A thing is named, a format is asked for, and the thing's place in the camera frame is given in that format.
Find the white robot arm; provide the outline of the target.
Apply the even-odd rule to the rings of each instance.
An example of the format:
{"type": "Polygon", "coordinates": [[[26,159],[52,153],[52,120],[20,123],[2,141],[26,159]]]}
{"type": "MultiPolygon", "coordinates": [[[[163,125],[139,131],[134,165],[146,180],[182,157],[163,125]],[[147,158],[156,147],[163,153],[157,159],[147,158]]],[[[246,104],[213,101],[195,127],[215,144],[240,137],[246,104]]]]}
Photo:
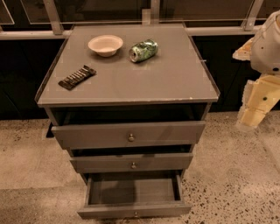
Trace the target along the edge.
{"type": "Polygon", "coordinates": [[[280,101],[280,10],[273,12],[255,36],[233,53],[235,60],[249,60],[260,77],[248,80],[237,123],[256,128],[280,101]]]}

